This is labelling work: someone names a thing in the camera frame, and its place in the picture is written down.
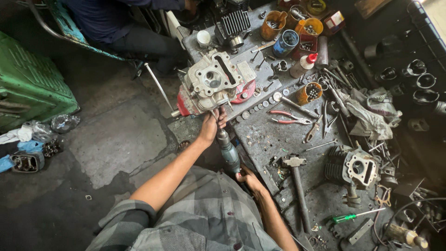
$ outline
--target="sleeve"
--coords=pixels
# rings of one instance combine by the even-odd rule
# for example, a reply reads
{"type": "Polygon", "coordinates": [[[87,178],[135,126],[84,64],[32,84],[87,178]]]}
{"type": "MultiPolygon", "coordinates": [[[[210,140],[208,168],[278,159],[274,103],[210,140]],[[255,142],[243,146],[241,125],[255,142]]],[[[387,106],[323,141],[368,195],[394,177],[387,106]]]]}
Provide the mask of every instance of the sleeve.
{"type": "Polygon", "coordinates": [[[87,251],[124,251],[140,232],[155,223],[155,210],[144,201],[124,200],[117,204],[96,226],[96,238],[87,251]]]}
{"type": "Polygon", "coordinates": [[[129,5],[144,6],[151,9],[184,10],[186,0],[118,0],[129,5]]]}

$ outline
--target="blue can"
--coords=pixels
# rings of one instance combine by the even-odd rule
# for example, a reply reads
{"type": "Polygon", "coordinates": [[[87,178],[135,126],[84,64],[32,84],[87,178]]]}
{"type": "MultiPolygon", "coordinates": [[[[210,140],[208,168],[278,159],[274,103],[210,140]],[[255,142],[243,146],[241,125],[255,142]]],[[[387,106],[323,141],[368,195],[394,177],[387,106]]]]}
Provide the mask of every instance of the blue can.
{"type": "Polygon", "coordinates": [[[294,30],[286,30],[273,46],[273,53],[278,58],[286,57],[299,43],[299,35],[294,30]]]}

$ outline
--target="shirt button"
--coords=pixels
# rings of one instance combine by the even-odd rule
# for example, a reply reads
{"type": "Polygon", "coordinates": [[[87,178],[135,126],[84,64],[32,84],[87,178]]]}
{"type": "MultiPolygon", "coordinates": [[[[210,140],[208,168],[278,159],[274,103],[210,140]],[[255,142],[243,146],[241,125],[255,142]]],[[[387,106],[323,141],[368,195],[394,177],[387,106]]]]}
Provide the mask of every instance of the shirt button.
{"type": "Polygon", "coordinates": [[[239,250],[240,248],[242,248],[242,244],[241,243],[234,244],[234,249],[235,250],[239,250]]]}

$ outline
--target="red bottle cap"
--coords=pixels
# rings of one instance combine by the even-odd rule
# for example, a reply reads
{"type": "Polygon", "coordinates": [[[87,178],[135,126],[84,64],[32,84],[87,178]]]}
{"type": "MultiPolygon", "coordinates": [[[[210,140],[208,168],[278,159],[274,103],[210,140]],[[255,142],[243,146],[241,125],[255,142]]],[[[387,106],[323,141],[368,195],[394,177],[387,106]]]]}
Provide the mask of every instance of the red bottle cap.
{"type": "Polygon", "coordinates": [[[314,63],[314,62],[316,62],[316,59],[318,59],[318,54],[317,53],[310,54],[307,57],[307,63],[314,63]]]}

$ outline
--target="white plastic cup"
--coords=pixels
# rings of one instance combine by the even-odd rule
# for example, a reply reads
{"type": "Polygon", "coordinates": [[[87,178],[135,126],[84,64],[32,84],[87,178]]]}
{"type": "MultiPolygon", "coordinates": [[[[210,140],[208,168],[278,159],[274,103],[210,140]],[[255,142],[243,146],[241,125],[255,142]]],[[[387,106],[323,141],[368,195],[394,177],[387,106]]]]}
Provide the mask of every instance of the white plastic cup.
{"type": "Polygon", "coordinates": [[[211,35],[205,30],[199,31],[197,33],[197,41],[201,48],[207,48],[211,42],[211,35]]]}

